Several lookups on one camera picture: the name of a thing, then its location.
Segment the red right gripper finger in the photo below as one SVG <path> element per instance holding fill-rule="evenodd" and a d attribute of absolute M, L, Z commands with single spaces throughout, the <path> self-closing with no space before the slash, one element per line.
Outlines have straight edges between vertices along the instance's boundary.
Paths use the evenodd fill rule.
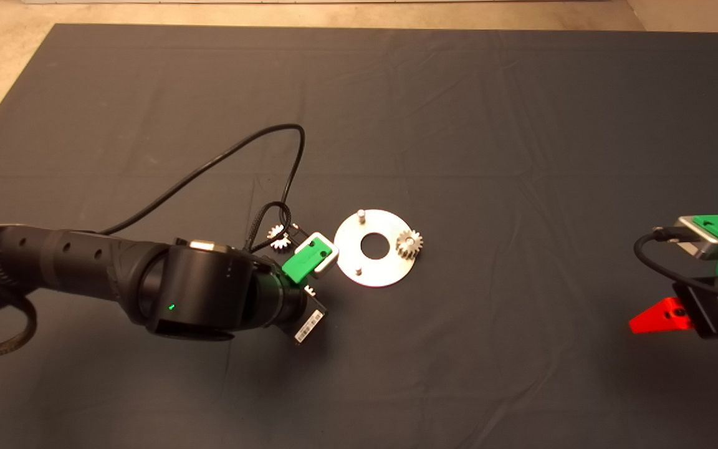
<path fill-rule="evenodd" d="M 629 320 L 633 334 L 691 330 L 691 319 L 677 297 L 666 297 Z"/>

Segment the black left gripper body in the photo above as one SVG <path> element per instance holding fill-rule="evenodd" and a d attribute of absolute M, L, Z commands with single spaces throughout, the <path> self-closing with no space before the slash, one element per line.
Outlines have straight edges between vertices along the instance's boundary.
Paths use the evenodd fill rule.
<path fill-rule="evenodd" d="M 327 315 L 328 309 L 316 290 L 303 288 L 303 302 L 294 310 L 291 320 L 284 323 L 284 333 L 296 345 L 302 345 Z"/>

